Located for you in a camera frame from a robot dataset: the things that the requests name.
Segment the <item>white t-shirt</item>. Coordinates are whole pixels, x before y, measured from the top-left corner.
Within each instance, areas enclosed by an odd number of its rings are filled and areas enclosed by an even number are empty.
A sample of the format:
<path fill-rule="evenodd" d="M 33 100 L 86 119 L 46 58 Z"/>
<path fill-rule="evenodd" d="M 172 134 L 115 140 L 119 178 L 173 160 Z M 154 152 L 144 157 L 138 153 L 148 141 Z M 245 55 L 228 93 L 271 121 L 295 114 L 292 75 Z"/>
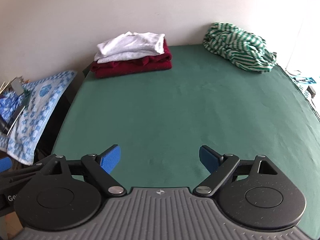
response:
<path fill-rule="evenodd" d="M 128 61 L 146 56 L 164 54 L 165 34 L 136 33 L 121 34 L 97 45 L 94 61 L 108 63 L 113 61 Z"/>

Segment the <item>blue white patterned cloth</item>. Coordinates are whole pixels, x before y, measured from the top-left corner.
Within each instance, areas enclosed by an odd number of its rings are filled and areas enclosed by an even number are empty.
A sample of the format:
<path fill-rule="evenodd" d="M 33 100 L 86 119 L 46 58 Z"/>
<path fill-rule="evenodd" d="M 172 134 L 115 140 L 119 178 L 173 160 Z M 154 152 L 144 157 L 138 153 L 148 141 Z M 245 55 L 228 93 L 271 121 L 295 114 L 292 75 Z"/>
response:
<path fill-rule="evenodd" d="M 34 152 L 46 124 L 75 76 L 76 71 L 69 70 L 23 85 L 30 99 L 9 135 L 1 133 L 1 151 L 24 165 L 34 162 Z"/>

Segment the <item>green table cloth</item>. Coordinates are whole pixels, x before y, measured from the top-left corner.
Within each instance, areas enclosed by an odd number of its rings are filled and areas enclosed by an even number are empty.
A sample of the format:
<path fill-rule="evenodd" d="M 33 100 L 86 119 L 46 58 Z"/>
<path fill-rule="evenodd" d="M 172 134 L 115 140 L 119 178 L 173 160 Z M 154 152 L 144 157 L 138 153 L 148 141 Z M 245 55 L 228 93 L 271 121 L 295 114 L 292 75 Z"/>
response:
<path fill-rule="evenodd" d="M 263 154 L 304 193 L 299 228 L 317 239 L 319 120 L 301 92 L 280 67 L 258 74 L 201 45 L 170 50 L 170 70 L 106 79 L 89 73 L 53 153 L 80 159 L 117 144 L 112 177 L 126 189 L 194 188 L 208 176 L 202 145 L 247 160 Z"/>

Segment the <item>folded dark red sweater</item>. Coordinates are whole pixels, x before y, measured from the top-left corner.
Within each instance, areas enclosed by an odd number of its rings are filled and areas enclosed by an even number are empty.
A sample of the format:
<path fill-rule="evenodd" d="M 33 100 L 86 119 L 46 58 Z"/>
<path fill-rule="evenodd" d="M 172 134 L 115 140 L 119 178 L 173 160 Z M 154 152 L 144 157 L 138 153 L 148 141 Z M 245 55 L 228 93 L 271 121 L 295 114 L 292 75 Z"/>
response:
<path fill-rule="evenodd" d="M 157 56 L 146 56 L 141 59 L 129 61 L 112 61 L 108 63 L 92 62 L 90 71 L 97 78 L 115 77 L 143 72 L 169 70 L 172 68 L 172 54 L 164 40 L 164 54 Z"/>

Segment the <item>white power strip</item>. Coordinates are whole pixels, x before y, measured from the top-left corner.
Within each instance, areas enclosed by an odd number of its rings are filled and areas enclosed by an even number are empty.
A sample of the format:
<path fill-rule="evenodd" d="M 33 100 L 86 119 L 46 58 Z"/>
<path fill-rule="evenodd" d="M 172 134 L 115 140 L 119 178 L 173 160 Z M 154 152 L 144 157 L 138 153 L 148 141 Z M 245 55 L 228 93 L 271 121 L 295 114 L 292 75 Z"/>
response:
<path fill-rule="evenodd" d="M 313 99 L 317 95 L 319 81 L 313 77 L 302 75 L 292 76 L 291 80 L 307 99 Z"/>

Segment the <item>green white striped garment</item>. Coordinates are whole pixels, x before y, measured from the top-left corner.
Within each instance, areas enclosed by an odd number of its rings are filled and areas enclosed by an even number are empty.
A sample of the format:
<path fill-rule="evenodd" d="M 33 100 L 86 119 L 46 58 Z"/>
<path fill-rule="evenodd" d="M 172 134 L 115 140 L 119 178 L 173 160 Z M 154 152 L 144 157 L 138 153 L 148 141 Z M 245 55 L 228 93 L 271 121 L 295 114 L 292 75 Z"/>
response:
<path fill-rule="evenodd" d="M 203 46 L 248 72 L 268 73 L 276 65 L 276 54 L 268 51 L 262 37 L 231 23 L 212 23 Z"/>

